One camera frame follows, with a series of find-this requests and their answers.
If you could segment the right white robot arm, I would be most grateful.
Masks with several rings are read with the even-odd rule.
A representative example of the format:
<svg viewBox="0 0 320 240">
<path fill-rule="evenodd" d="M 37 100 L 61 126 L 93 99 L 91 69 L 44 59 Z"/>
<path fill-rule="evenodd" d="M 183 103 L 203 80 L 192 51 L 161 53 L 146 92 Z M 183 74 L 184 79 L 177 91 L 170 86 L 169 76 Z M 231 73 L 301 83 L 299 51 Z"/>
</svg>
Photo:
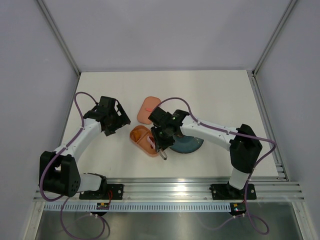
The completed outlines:
<svg viewBox="0 0 320 240">
<path fill-rule="evenodd" d="M 148 119 L 153 123 L 154 149 L 164 160 L 168 158 L 165 150 L 184 137 L 198 138 L 229 152 L 231 176 L 226 184 L 210 186 L 213 199 L 241 200 L 249 193 L 247 180 L 263 148 L 250 126 L 242 124 L 232 128 L 203 123 L 186 111 L 178 109 L 169 113 L 160 107 L 155 108 Z"/>
</svg>

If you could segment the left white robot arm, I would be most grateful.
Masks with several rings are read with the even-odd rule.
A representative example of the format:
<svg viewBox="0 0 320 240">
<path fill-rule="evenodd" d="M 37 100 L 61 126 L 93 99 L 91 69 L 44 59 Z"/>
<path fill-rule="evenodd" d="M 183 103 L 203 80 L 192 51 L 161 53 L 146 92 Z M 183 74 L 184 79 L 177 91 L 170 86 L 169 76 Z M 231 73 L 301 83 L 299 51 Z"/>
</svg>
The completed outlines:
<svg viewBox="0 0 320 240">
<path fill-rule="evenodd" d="M 73 197 L 77 193 L 92 194 L 103 199 L 108 194 L 105 176 L 83 173 L 77 162 L 90 143 L 101 133 L 107 137 L 129 125 L 129 117 L 115 98 L 102 96 L 96 105 L 82 116 L 81 125 L 72 138 L 54 151 L 44 151 L 39 160 L 39 189 L 41 196 L 50 201 L 45 192 Z"/>
</svg>

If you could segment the orange fried food piece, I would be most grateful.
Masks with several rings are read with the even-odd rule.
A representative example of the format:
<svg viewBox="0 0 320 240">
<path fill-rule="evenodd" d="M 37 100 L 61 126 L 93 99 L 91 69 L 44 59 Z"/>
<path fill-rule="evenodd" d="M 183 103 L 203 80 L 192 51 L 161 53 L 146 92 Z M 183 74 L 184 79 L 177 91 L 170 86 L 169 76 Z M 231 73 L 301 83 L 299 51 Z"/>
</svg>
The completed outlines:
<svg viewBox="0 0 320 240">
<path fill-rule="evenodd" d="M 131 132 L 132 139 L 134 142 L 137 142 L 141 138 L 141 132 L 137 129 L 133 129 Z"/>
</svg>

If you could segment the pink lunch box base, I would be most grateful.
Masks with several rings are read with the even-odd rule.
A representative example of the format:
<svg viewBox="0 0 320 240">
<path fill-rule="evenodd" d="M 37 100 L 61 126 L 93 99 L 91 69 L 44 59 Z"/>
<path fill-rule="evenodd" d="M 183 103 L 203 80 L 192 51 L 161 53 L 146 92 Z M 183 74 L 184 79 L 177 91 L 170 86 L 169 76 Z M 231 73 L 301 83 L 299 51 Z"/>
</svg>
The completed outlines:
<svg viewBox="0 0 320 240">
<path fill-rule="evenodd" d="M 141 133 L 141 138 L 137 142 L 134 142 L 132 139 L 133 130 L 139 130 Z M 153 158 L 158 156 L 158 153 L 155 150 L 155 139 L 152 136 L 149 128 L 145 127 L 144 125 L 137 125 L 131 130 L 129 137 L 133 144 L 140 148 L 148 156 Z"/>
</svg>

